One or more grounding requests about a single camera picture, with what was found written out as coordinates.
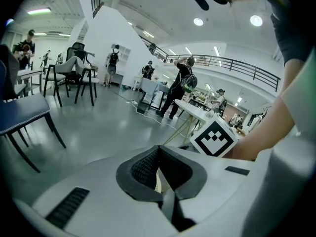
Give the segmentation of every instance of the black vent grille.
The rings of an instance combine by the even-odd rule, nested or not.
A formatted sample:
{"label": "black vent grille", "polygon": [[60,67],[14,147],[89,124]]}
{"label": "black vent grille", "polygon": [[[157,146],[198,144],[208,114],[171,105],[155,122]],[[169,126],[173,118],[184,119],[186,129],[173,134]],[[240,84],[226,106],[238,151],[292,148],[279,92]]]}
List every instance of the black vent grille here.
{"label": "black vent grille", "polygon": [[46,220],[63,229],[71,217],[78,210],[90,191],[83,188],[74,188],[46,217]]}

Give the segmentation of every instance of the gray floor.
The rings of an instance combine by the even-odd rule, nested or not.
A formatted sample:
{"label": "gray floor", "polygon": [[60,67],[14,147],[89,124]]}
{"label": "gray floor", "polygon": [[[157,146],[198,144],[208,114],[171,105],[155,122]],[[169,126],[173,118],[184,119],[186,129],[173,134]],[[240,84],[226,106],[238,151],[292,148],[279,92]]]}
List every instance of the gray floor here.
{"label": "gray floor", "polygon": [[[174,130],[168,125],[160,125],[153,119],[136,113],[136,109],[115,93],[128,100],[138,101],[140,93],[118,87],[97,85],[98,98],[91,106],[90,95],[86,88],[83,97],[79,96],[74,104],[76,88],[67,98],[64,86],[61,86],[63,107],[59,107],[57,96],[52,96],[52,89],[46,99],[50,105],[52,119],[63,138],[64,149],[56,136],[50,131],[45,119],[39,119],[22,129],[30,147],[27,148],[17,133],[14,137],[30,160],[41,170],[37,174],[20,157],[12,144],[0,137],[1,168],[12,192],[12,196],[32,204],[47,188],[65,178],[81,166],[120,152],[132,151],[151,145],[163,144]],[[182,119],[169,120],[147,116],[159,122],[179,127]],[[180,146],[184,138],[178,136],[169,145]]]}

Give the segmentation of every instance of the black pants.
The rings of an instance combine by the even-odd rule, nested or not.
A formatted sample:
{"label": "black pants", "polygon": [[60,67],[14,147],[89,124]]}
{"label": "black pants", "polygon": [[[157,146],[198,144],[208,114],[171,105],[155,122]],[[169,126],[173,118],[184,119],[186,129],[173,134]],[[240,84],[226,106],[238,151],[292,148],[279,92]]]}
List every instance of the black pants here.
{"label": "black pants", "polygon": [[[175,89],[170,89],[168,92],[168,95],[167,95],[167,100],[164,103],[164,105],[161,109],[161,112],[165,113],[168,110],[169,106],[171,105],[172,101],[175,99],[181,100],[183,95],[184,95],[184,90],[181,87],[175,88]],[[173,108],[172,108],[171,113],[170,113],[170,116],[174,116],[177,113],[178,109],[179,109],[179,106],[177,106],[174,103]]]}

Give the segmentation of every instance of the recessed ceiling light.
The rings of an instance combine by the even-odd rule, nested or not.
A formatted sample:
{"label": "recessed ceiling light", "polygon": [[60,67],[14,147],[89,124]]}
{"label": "recessed ceiling light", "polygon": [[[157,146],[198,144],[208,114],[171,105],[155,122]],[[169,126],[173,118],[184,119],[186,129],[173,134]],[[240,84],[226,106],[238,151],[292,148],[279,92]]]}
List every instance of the recessed ceiling light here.
{"label": "recessed ceiling light", "polygon": [[154,38],[154,36],[151,35],[149,32],[143,31],[143,33],[146,34],[146,35],[148,35],[148,36],[150,36],[150,37],[152,37],[152,38]]}
{"label": "recessed ceiling light", "polygon": [[169,49],[169,51],[170,51],[171,53],[173,53],[173,55],[176,55],[176,53],[175,53],[174,51],[172,51],[171,49]]}
{"label": "recessed ceiling light", "polygon": [[188,51],[189,54],[192,54],[191,51],[186,47],[186,50]]}
{"label": "recessed ceiling light", "polygon": [[201,20],[200,18],[195,18],[193,20],[193,22],[197,25],[197,26],[202,26],[203,25],[203,20]]}
{"label": "recessed ceiling light", "polygon": [[261,26],[262,25],[262,19],[261,17],[257,16],[257,15],[253,15],[250,18],[250,22],[254,25],[254,26]]}
{"label": "recessed ceiling light", "polygon": [[7,26],[8,24],[10,24],[11,22],[13,22],[14,20],[12,18],[9,18],[6,23],[5,23],[5,26]]}
{"label": "recessed ceiling light", "polygon": [[39,9],[39,10],[30,10],[30,11],[28,11],[28,14],[34,15],[34,14],[47,13],[47,12],[51,12],[50,8]]}
{"label": "recessed ceiling light", "polygon": [[214,50],[215,50],[216,55],[219,56],[219,52],[216,46],[214,47]]}

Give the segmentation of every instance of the ceiling light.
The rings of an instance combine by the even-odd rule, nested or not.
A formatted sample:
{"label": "ceiling light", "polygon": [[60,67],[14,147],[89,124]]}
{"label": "ceiling light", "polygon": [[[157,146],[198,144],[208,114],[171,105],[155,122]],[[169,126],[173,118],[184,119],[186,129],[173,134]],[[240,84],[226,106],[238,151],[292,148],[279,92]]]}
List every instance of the ceiling light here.
{"label": "ceiling light", "polygon": [[197,26],[202,26],[202,25],[203,25],[203,20],[201,20],[200,18],[194,19],[193,22],[194,22]]}
{"label": "ceiling light", "polygon": [[192,54],[191,51],[186,47],[186,50],[188,51],[189,54]]}
{"label": "ceiling light", "polygon": [[216,47],[216,46],[214,47],[214,49],[215,49],[215,53],[216,53],[216,55],[217,55],[217,56],[219,56],[219,52],[218,52],[218,50],[217,50],[217,47]]}
{"label": "ceiling light", "polygon": [[253,15],[250,18],[250,22],[254,25],[254,26],[261,26],[262,25],[262,19],[261,17],[257,16],[257,15]]}
{"label": "ceiling light", "polygon": [[143,33],[146,34],[146,35],[148,35],[148,36],[150,36],[150,37],[152,37],[152,38],[154,38],[154,36],[151,35],[149,32],[143,31]]}
{"label": "ceiling light", "polygon": [[45,9],[39,9],[39,10],[30,10],[28,11],[28,14],[33,15],[33,14],[46,13],[46,12],[51,12],[51,9],[45,8]]}
{"label": "ceiling light", "polygon": [[175,53],[174,51],[172,51],[171,49],[169,49],[169,51],[170,51],[171,53],[173,53],[174,55],[176,55],[176,53]]}
{"label": "ceiling light", "polygon": [[9,18],[6,23],[5,23],[5,26],[7,26],[8,24],[10,24],[11,22],[13,22],[14,20],[12,18]]}

